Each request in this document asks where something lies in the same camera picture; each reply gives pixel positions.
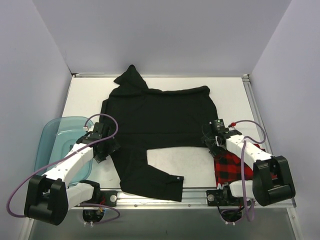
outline red connector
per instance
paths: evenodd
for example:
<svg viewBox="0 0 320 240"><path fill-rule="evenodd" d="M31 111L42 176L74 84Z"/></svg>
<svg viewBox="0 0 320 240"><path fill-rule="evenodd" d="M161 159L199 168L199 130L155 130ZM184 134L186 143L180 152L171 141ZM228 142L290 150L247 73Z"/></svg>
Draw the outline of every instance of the red connector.
<svg viewBox="0 0 320 240"><path fill-rule="evenodd" d="M237 125L237 124L236 124L235 122L232 122L228 127L229 127L229 128L231 128L231 127L233 128L233 127L235 127L236 125Z"/></svg>

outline cable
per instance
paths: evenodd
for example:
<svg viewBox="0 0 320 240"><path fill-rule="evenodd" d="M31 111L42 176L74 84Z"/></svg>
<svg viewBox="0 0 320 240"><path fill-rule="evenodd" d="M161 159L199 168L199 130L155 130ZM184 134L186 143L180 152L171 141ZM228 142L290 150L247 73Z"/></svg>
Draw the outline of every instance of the cable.
<svg viewBox="0 0 320 240"><path fill-rule="evenodd" d="M87 145L79 148L78 151L74 151L74 152L71 153L70 155L68 155L68 156L66 156L66 157L64 157L64 158L62 158L62 159L60 159L60 160L58 160L58 161L56 161L56 162L53 162L53 163L50 163L50 164L48 164L48 165L46 165L46 166L41 167L40 169L38 169L37 171L35 171L34 173L32 173L30 176L28 176L28 177L27 177L25 180L23 180L23 181L18 185L18 187L16 187L16 188L13 190L13 192L10 194L10 196L9 196L7 202L6 202L6 211L8 212L8 214L10 214L11 216L13 216L13 217L15 217L15 218L25 218L24 215L19 215L19 214L16 214L16 213L12 212L11 209L10 209L10 203L11 203L12 198L13 198L14 195L17 193L17 191L22 187L22 185L25 184L25 183L26 183L30 178L32 178L34 175L36 175L37 173L39 173L39 172L41 172L41 171L43 171L43 170L46 170L47 168L49 168L49 167L51 167L51 166L53 166L53 165L59 164L59 163L65 161L65 160L71 158L72 156L74 156L74 155L77 154L78 152L81 152L83 149L85 149L85 148L87 148L87 147L90 147L90 146L92 146L92 145L94 145L94 144L97 144L97 143L103 142L103 141L105 141L105 140L111 139L111 138L113 138L113 137L117 134L117 132L118 132L118 130L119 130L119 125L118 125L117 121L116 121L112 116L110 116L110 115L108 115L108 114L104 114L104 113L97 113L97 114L94 114L94 115L92 115L91 117L89 117L89 118L86 120L86 122L85 122L85 124L84 124L84 127L87 127L87 123L89 122L89 120L92 119L93 117L96 117L96 116L105 116L105 117L110 118L110 119L115 123L115 131L114 131L114 133L111 134L110 136L107 136L107 137L101 138L101 139L99 139L99 140L93 141L93 142L91 142L91 143L89 143L89 144L87 144Z"/></svg>
<svg viewBox="0 0 320 240"><path fill-rule="evenodd" d="M80 207L100 207L100 208L105 208L105 209L111 209L112 211L115 211L118 215L112 218L108 218L106 220L101 220L98 222L92 222L92 225L98 225L98 224L105 224L107 222L111 222L113 220L116 220L118 218L120 218L120 212L118 209L111 207L111 206L106 206L106 205L102 205L102 204L94 204L94 203L81 203Z"/></svg>
<svg viewBox="0 0 320 240"><path fill-rule="evenodd" d="M243 147L241 150L241 184L242 184L242 193L243 193L243 205L244 205L244 209L245 209L245 215L246 218L248 219L249 222L253 221L255 218L255 202L254 199L251 199L251 207L248 208L248 203L247 203L247 192L246 192L246 180L245 180L245 149L247 146L247 141L245 139L250 139L251 141L253 141L256 144L263 144L266 140L267 140L267 134L264 130L264 128L257 123L256 121L252 121L252 120L240 120L240 121L235 121L233 123L231 123L229 126L234 127L236 126L236 124L238 123L244 123L244 122L248 122L248 123L254 123L256 124L262 131L263 133L263 140L262 141L257 141L255 139L253 139L250 136L245 136L243 138ZM252 209L252 215L251 217L249 216L249 211Z"/></svg>
<svg viewBox="0 0 320 240"><path fill-rule="evenodd" d="M220 218L225 222L226 225L232 224L235 225L237 222L241 221L243 218L236 218L237 214L241 213L241 211L245 208L240 207L238 209L224 209L221 210L220 207L217 205L218 211L220 213Z"/></svg>

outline gray floor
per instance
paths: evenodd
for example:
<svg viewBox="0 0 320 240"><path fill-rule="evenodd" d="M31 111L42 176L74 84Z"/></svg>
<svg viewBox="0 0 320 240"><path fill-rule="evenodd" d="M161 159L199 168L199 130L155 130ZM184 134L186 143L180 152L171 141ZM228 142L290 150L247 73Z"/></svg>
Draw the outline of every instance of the gray floor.
<svg viewBox="0 0 320 240"><path fill-rule="evenodd" d="M285 208L256 209L255 220L225 225L217 209L121 210L114 222L84 227L81 210L71 210L59 226L36 221L29 240L292 240Z"/></svg>

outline white table surface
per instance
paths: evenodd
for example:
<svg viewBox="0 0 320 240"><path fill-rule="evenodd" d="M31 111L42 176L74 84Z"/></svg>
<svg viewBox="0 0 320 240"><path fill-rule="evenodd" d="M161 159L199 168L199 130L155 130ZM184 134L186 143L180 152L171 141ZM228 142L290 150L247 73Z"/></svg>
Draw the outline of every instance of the white table surface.
<svg viewBox="0 0 320 240"><path fill-rule="evenodd" d="M73 77L63 117L90 117L100 113L102 101L118 85L115 77ZM174 91L208 86L210 97L219 118L226 125L238 120L254 120L247 94L240 77L144 77L149 88ZM244 135L260 139L252 123L241 123L237 129ZM214 160L207 148L171 147L147 151L148 164L172 175L184 176L184 188L210 188L216 186ZM101 188L120 188L120 179L112 159L97 164L93 161L89 180L100 183Z"/></svg>

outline metal bracket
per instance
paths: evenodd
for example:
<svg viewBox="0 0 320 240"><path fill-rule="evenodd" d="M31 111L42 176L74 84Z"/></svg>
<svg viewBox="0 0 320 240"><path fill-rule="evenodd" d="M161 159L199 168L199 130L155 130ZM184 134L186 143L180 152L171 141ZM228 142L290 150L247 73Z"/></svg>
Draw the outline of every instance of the metal bracket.
<svg viewBox="0 0 320 240"><path fill-rule="evenodd" d="M250 83L250 74L245 74L242 76L243 83Z"/></svg>
<svg viewBox="0 0 320 240"><path fill-rule="evenodd" d="M115 207L117 206L118 192L112 190L101 190L101 200L105 200L103 205Z"/></svg>
<svg viewBox="0 0 320 240"><path fill-rule="evenodd" d="M221 206L239 206L244 205L242 197L233 197L228 193L227 189L207 190L206 191L206 202L210 207L221 207Z"/></svg>

